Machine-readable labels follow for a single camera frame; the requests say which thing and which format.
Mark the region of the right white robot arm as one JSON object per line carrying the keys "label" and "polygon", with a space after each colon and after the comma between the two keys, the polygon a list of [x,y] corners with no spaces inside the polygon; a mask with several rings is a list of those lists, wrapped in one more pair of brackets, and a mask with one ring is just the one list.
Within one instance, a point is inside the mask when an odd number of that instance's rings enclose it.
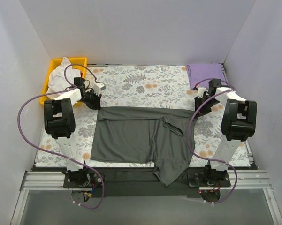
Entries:
{"label": "right white robot arm", "polygon": [[228,163],[237,148],[254,135],[257,103],[240,97],[232,86],[223,85],[221,79],[213,78],[208,81],[208,88],[200,87],[201,82],[193,88],[198,91],[197,97],[194,98],[198,115],[210,113],[217,103],[225,106],[221,122],[221,141],[203,172],[203,182],[214,186],[228,179]]}

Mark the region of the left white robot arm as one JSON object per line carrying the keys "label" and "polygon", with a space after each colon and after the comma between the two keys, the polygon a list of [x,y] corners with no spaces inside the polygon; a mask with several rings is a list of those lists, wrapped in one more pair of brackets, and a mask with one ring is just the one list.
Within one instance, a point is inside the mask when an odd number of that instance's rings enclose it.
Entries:
{"label": "left white robot arm", "polygon": [[82,188],[90,184],[91,178],[86,172],[85,160],[78,154],[74,140],[76,122],[73,106],[82,102],[91,110],[101,109],[101,92],[104,89],[106,85],[101,82],[95,82],[89,88],[85,86],[85,79],[76,77],[70,90],[44,102],[45,131],[60,146],[62,154],[69,158],[65,172],[68,181]]}

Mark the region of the dark grey t shirt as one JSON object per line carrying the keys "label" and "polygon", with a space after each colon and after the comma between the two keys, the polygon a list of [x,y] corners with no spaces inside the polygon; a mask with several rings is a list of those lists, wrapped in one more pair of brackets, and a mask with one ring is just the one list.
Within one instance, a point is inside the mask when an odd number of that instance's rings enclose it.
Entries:
{"label": "dark grey t shirt", "polygon": [[104,107],[98,111],[91,158],[113,163],[154,163],[165,186],[188,167],[195,147],[194,111],[145,107]]}

